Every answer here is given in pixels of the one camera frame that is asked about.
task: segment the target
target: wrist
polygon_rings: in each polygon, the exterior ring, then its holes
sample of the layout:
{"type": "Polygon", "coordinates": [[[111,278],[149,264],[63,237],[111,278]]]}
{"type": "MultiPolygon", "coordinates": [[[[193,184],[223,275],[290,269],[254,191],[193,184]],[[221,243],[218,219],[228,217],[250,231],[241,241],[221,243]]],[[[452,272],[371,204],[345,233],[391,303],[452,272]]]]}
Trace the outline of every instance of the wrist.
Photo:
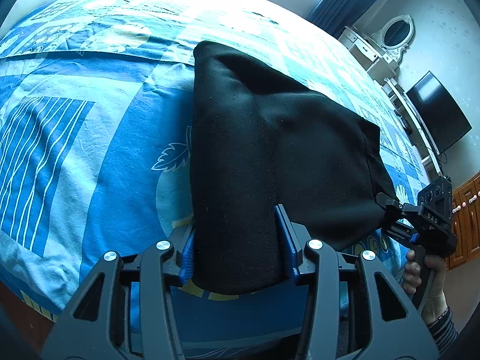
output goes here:
{"type": "Polygon", "coordinates": [[[421,316],[423,318],[423,321],[427,325],[431,325],[432,323],[437,321],[446,311],[447,302],[445,299],[445,294],[442,291],[439,295],[428,298],[425,307],[423,308],[423,311],[421,313],[421,316]]]}

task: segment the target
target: folded black garment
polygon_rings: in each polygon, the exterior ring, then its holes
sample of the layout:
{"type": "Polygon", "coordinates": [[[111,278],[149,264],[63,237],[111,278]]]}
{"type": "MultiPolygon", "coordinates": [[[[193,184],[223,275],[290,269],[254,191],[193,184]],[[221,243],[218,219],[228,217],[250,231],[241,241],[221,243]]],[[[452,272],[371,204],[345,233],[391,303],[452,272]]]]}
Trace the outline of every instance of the folded black garment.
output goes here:
{"type": "Polygon", "coordinates": [[[285,280],[276,204],[337,251],[382,226],[374,198],[396,196],[378,126],[231,47],[201,42],[193,54],[199,287],[232,295],[285,280]]]}

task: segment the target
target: patterned bedspread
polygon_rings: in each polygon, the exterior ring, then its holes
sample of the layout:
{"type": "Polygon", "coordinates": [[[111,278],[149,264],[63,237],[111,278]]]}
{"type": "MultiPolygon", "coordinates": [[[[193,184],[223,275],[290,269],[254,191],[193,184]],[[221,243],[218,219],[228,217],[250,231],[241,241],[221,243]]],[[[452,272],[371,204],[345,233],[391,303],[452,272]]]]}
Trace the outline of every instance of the patterned bedspread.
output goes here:
{"type": "MultiPolygon", "coordinates": [[[[403,202],[428,183],[380,86],[339,42],[275,4],[53,1],[0,42],[0,279],[47,318],[105,251],[142,252],[192,220],[201,40],[255,56],[380,126],[403,202]]],[[[363,249],[400,269],[404,251],[378,231],[348,252],[363,249]]],[[[225,296],[189,282],[173,297],[186,355],[213,358],[299,332],[306,289],[285,282],[225,296]]],[[[138,332],[138,294],[132,316],[138,332]]]]}

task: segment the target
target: white mirror frame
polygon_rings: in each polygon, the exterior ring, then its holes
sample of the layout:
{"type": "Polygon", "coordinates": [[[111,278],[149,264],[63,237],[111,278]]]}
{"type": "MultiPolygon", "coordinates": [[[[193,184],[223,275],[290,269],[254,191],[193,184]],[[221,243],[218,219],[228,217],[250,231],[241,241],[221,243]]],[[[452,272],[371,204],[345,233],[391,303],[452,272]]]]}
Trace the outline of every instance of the white mirror frame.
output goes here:
{"type": "Polygon", "coordinates": [[[397,16],[397,17],[394,17],[393,19],[389,20],[388,23],[383,26],[383,28],[372,34],[371,37],[373,39],[376,40],[376,42],[383,48],[385,49],[385,51],[390,54],[390,56],[395,60],[397,61],[398,63],[400,62],[400,60],[402,59],[402,53],[406,50],[406,48],[409,46],[409,42],[411,41],[412,37],[413,37],[413,33],[415,32],[415,27],[413,25],[413,20],[412,20],[412,17],[410,15],[400,15],[400,16],[397,16]],[[385,37],[385,34],[386,32],[388,31],[388,29],[390,28],[390,26],[393,24],[393,23],[396,23],[397,21],[405,21],[407,22],[409,25],[410,25],[410,32],[409,34],[406,36],[406,38],[399,44],[395,45],[395,46],[387,46],[384,41],[383,41],[383,38],[385,37]]]}

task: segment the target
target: black tv screen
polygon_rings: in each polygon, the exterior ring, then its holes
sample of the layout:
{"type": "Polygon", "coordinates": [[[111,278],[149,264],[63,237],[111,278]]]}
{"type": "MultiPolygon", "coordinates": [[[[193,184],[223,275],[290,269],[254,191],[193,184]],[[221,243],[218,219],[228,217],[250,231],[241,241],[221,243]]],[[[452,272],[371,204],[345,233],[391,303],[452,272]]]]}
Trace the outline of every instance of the black tv screen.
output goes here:
{"type": "Polygon", "coordinates": [[[452,95],[430,71],[406,94],[425,122],[440,153],[472,129],[452,95]]]}

